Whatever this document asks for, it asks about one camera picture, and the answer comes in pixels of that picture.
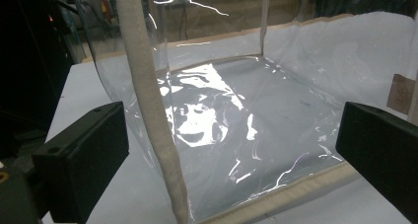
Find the plastic sheet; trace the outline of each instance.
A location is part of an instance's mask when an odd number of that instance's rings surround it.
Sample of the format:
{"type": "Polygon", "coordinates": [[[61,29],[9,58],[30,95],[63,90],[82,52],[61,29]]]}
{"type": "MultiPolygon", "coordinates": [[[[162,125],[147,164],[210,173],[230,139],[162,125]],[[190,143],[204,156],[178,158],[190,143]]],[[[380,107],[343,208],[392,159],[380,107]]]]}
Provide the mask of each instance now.
{"type": "MultiPolygon", "coordinates": [[[[386,100],[393,74],[416,77],[416,0],[143,3],[190,223],[340,163],[347,101],[406,118],[386,100]]],[[[158,170],[126,56],[102,56],[104,86],[158,170]]]]}

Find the white tabletop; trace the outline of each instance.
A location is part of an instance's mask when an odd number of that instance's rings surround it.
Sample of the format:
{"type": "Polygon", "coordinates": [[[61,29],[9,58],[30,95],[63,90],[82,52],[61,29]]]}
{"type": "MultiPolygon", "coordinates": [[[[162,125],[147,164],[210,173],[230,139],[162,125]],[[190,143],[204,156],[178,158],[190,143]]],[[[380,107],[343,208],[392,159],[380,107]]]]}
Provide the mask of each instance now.
{"type": "MultiPolygon", "coordinates": [[[[111,103],[94,63],[74,65],[68,75],[47,140],[86,112],[111,103]]],[[[175,223],[164,181],[150,168],[128,129],[130,155],[113,177],[88,223],[175,223]]],[[[47,214],[43,223],[53,223],[47,214]]],[[[368,182],[359,179],[324,196],[257,222],[409,223],[368,182]]]]}

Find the brown label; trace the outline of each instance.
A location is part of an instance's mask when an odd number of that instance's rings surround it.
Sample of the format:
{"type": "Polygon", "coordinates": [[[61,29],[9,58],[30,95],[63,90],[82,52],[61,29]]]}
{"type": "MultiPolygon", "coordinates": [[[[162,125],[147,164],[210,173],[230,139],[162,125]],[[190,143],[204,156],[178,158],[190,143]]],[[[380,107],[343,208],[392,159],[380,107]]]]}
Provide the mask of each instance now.
{"type": "Polygon", "coordinates": [[[405,78],[399,74],[393,75],[387,106],[397,112],[408,114],[414,86],[414,80],[405,78]]]}

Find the wrinkled plastic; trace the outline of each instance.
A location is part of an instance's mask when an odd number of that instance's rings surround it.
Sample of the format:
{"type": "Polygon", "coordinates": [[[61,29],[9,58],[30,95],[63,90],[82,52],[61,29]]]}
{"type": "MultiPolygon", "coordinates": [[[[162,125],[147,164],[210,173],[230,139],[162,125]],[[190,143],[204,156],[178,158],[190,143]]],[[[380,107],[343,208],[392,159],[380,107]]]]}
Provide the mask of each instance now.
{"type": "MultiPolygon", "coordinates": [[[[416,0],[143,3],[190,223],[341,162],[334,145],[347,101],[406,118],[386,101],[393,74],[416,77],[416,0]]],[[[104,87],[124,101],[159,170],[126,55],[95,52],[104,87]]]]}

